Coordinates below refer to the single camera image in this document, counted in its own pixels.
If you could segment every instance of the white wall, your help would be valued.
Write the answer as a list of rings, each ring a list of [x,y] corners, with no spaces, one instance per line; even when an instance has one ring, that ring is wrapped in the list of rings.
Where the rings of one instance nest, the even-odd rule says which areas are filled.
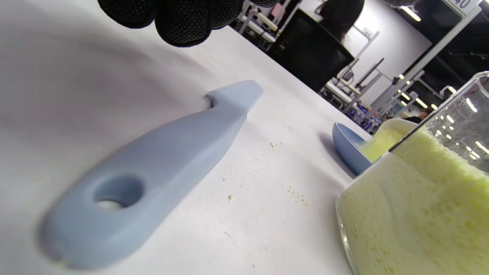
[[[303,0],[300,7],[309,13],[320,3],[319,0]],[[382,57],[385,60],[379,69],[392,79],[403,73],[431,45],[426,37],[381,0],[365,0],[363,11],[355,26],[361,30],[367,28],[373,33],[380,32],[353,67],[355,84]],[[348,32],[343,42],[353,55],[356,55],[365,43],[366,39],[355,29]],[[385,78],[379,80],[365,92],[361,98],[362,102],[371,104],[390,85],[391,82]]]

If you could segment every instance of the white table surface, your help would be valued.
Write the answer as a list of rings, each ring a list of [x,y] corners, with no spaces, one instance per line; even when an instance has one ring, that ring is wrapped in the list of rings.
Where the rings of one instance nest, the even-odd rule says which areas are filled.
[[[340,111],[229,27],[173,48],[153,26],[118,26],[95,0],[6,2],[0,274],[350,274],[333,204],[352,179],[329,135],[336,121],[368,135]],[[43,216],[83,173],[204,110],[208,91],[245,79],[264,96],[222,161],[141,249],[90,272],[59,268],[38,250]]]

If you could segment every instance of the dark hair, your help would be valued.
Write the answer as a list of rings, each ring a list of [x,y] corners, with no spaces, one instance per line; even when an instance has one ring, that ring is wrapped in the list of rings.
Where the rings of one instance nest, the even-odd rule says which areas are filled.
[[[316,13],[323,17],[319,23],[341,41],[360,16],[364,2],[365,0],[328,0],[316,9]]]
[[[433,108],[428,107],[428,108],[424,109],[422,112],[424,112],[424,113],[428,113],[428,115],[429,115],[429,114],[431,114],[433,111],[435,111]]]

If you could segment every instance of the black computer monitor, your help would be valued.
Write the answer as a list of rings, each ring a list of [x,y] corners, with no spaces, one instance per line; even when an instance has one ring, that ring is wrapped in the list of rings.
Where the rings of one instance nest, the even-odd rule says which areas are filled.
[[[267,53],[316,92],[354,60],[340,41],[301,10]]]

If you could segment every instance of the light blue plastic handle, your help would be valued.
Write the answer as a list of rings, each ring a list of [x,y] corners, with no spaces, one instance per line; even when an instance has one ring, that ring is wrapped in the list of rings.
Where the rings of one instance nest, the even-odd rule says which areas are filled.
[[[167,123],[98,164],[48,213],[42,248],[76,269],[129,256],[226,154],[262,93],[252,80],[214,90],[211,109]]]

